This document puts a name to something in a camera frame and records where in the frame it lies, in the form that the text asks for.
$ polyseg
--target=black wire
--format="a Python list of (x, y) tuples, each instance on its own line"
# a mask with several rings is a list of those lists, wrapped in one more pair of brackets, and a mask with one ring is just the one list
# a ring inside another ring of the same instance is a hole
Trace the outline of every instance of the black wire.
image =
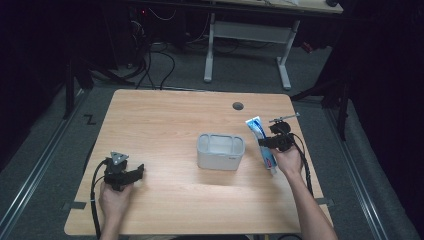
[(198, 41), (202, 41), (204, 39), (209, 39), (209, 37), (204, 37), (203, 39), (202, 39), (202, 37), (204, 36), (206, 30), (208, 29), (208, 25), (210, 25), (209, 24), (209, 20), (210, 19), (211, 19), (211, 14), (209, 13), (208, 16), (207, 16), (207, 18), (206, 18), (206, 22), (205, 22), (205, 26), (203, 27), (203, 31), (200, 33), (200, 35), (197, 38), (194, 38), (193, 40), (187, 42), (186, 45), (188, 45), (190, 43), (195, 43), (195, 42), (198, 42)]
[[(140, 65), (137, 67), (137, 69), (136, 69), (134, 72), (129, 73), (129, 74), (127, 74), (127, 75), (125, 75), (125, 76), (122, 76), (122, 77), (120, 77), (120, 78), (122, 78), (122, 79), (124, 79), (124, 80), (128, 80), (128, 79), (130, 79), (130, 78), (133, 78), (133, 77), (135, 77), (135, 76), (139, 75), (139, 74), (140, 74), (140, 73), (142, 73), (144, 70), (145, 70), (145, 63), (144, 63), (144, 61), (143, 61), (143, 62), (141, 62), (141, 63), (140, 63)], [(96, 73), (94, 73), (94, 72), (90, 72), (90, 74), (91, 74), (91, 76), (92, 76), (92, 77), (94, 77), (94, 78), (96, 78), (96, 79), (98, 79), (98, 80), (113, 82), (113, 81), (112, 81), (112, 79), (107, 78), (107, 77), (102, 77), (102, 76), (100, 76), (100, 75), (98, 75), (98, 74), (96, 74)]]
[(274, 43), (271, 43), (271, 42), (263, 43), (260, 46), (254, 46), (254, 45), (251, 45), (251, 44), (245, 44), (243, 42), (239, 42), (239, 44), (242, 47), (245, 47), (245, 48), (254, 48), (254, 49), (262, 49), (262, 48), (267, 47), (268, 45), (275, 45)]
[(302, 238), (301, 238), (301, 237), (299, 237), (299, 236), (298, 236), (298, 235), (296, 235), (296, 234), (292, 234), (292, 233), (283, 234), (283, 235), (281, 235), (281, 236), (278, 238), (278, 240), (282, 240), (283, 238), (286, 238), (286, 237), (295, 237), (295, 238), (297, 238), (297, 239), (302, 240)]
[(150, 75), (149, 75), (150, 66), (152, 65), (152, 54), (151, 54), (150, 49), (151, 49), (151, 46), (149, 47), (149, 50), (147, 51), (148, 54), (149, 54), (149, 66), (147, 67), (146, 72), (144, 73), (144, 75), (140, 78), (140, 81), (138, 81), (137, 86), (135, 87), (135, 89), (138, 89), (140, 87), (141, 83), (143, 82), (143, 80), (144, 80), (144, 78), (146, 76), (149, 77), (150, 83), (152, 84), (152, 89), (153, 90), (155, 89), (155, 85), (153, 84), (152, 80), (150, 79)]
[(160, 88), (159, 88), (159, 90), (163, 90), (163, 84), (165, 83), (165, 80), (169, 77), (169, 75), (171, 75), (171, 73), (174, 71), (174, 69), (175, 69), (175, 60), (174, 60), (174, 58), (173, 57), (171, 57), (170, 55), (168, 55), (168, 54), (166, 54), (166, 53), (163, 53), (163, 52), (152, 52), (152, 53), (157, 53), (157, 54), (162, 54), (162, 55), (165, 55), (165, 56), (167, 56), (167, 57), (169, 57), (171, 60), (172, 60), (172, 69), (171, 69), (171, 71), (169, 71), (169, 73), (162, 79), (162, 82), (160, 83)]
[(297, 150), (300, 152), (300, 157), (302, 158), (303, 165), (305, 168), (305, 173), (306, 173), (306, 185), (311, 195), (314, 196), (314, 192), (312, 190), (312, 183), (311, 183), (311, 172), (309, 171), (309, 164), (308, 164), (308, 161), (306, 160), (305, 153), (301, 151), (299, 146), (294, 141), (293, 141), (293, 144), (296, 146)]
[[(203, 50), (203, 49), (206, 49), (209, 45), (208, 44), (202, 44), (202, 42), (204, 40), (206, 40), (206, 39), (207, 38), (202, 39), (202, 40), (199, 40), (197, 42), (186, 43), (186, 47), (191, 48), (191, 49), (194, 49), (194, 50)], [(193, 47), (191, 45), (201, 45), (202, 47)]]
[(97, 239), (100, 239), (101, 232), (100, 232), (100, 224), (99, 224), (99, 218), (97, 216), (97, 208), (96, 208), (96, 194), (94, 192), (94, 188), (96, 186), (96, 176), (97, 172), (99, 171), (100, 167), (103, 164), (107, 164), (107, 160), (103, 160), (94, 171), (93, 180), (91, 181), (91, 193), (90, 193), (90, 202), (91, 202), (91, 214), (93, 215), (93, 222), (94, 222), (94, 228), (96, 229), (96, 236)]
[(300, 143), (302, 144), (302, 150), (303, 150), (303, 152), (305, 152), (305, 145), (303, 144), (302, 139), (301, 139), (299, 136), (297, 136), (296, 134), (294, 134), (294, 133), (293, 133), (293, 135), (294, 135), (297, 139), (299, 139)]
[(237, 40), (237, 39), (234, 39), (234, 41), (236, 42), (236, 44), (235, 44), (235, 47), (233, 48), (233, 49), (231, 49), (230, 51), (219, 51), (217, 48), (216, 48), (216, 46), (214, 46), (214, 51), (216, 51), (216, 52), (218, 52), (218, 53), (222, 53), (222, 54), (229, 54), (229, 53), (232, 53), (232, 52), (234, 52), (235, 50), (237, 50), (238, 49), (238, 47), (239, 47), (239, 41)]
[(94, 183), (94, 185), (97, 185), (97, 183), (98, 183), (100, 180), (102, 180), (104, 177), (105, 177), (105, 176), (101, 176), (101, 177), (99, 177), (99, 178), (96, 180), (96, 182)]

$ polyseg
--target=human wrist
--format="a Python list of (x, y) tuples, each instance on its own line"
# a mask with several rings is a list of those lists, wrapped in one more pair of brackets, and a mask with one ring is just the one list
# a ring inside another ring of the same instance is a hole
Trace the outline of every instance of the human wrist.
[(297, 171), (285, 171), (284, 175), (289, 181), (302, 180), (302, 174)]
[(119, 228), (122, 222), (122, 217), (119, 215), (112, 215), (105, 218), (104, 227), (116, 227)]

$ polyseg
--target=clear plastic container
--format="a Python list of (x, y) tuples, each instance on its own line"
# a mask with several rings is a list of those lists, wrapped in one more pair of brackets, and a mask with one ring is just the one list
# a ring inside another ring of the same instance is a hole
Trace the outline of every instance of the clear plastic container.
[(197, 141), (197, 165), (214, 170), (237, 170), (245, 151), (240, 136), (203, 133)]

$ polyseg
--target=wooden table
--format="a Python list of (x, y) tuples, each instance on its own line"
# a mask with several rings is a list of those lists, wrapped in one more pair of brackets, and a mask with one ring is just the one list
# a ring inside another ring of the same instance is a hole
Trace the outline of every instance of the wooden table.
[[(234, 4), (247, 4), (255, 6), (267, 6), (264, 0), (215, 0), (216, 2), (222, 3), (234, 3)], [(337, 13), (343, 12), (343, 8), (340, 4), (335, 7), (328, 6), (325, 0), (298, 0), (298, 5), (291, 3), (289, 0), (269, 0), (271, 6), (276, 8), (286, 8), (299, 11), (312, 11), (320, 13)]]
[[(233, 109), (234, 102), (241, 102), (244, 109)], [(65, 232), (95, 234), (90, 184), (94, 169), (111, 151), (130, 156), (127, 170), (142, 163), (146, 168), (143, 180), (136, 183), (122, 234), (300, 232), (286, 178), (280, 170), (271, 175), (265, 169), (256, 140), (245, 123), (260, 116), (271, 135), (268, 120), (292, 114), (290, 98), (283, 94), (116, 91), (75, 197), (75, 201), (87, 205), (83, 210), (70, 211)], [(287, 122), (292, 132), (303, 139), (297, 119)], [(197, 138), (204, 132), (244, 138), (246, 151), (237, 171), (197, 166)], [(307, 148), (306, 156), (310, 161)], [(323, 197), (312, 162), (309, 165), (315, 197)], [(330, 218), (327, 207), (321, 207)], [(100, 207), (98, 211), (102, 222)]]

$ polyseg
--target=metal bracket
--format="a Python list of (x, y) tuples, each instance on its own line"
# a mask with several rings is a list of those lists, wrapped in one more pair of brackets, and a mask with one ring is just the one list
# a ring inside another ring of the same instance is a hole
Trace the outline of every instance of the metal bracket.
[(112, 157), (112, 161), (114, 165), (118, 165), (129, 158), (129, 156), (126, 154), (118, 153), (114, 151), (110, 152), (110, 155)]
[(269, 123), (280, 122), (280, 121), (283, 121), (284, 119), (287, 119), (287, 118), (293, 118), (293, 117), (299, 117), (299, 116), (300, 116), (300, 113), (296, 112), (296, 114), (294, 114), (294, 115), (279, 117), (279, 118), (275, 118), (273, 120), (269, 120)]
[(65, 203), (63, 204), (62, 210), (68, 211), (71, 209), (84, 209), (86, 202), (73, 202), (73, 203)]
[(331, 198), (315, 198), (315, 201), (318, 203), (318, 205), (327, 205), (327, 207), (334, 206), (334, 201)]

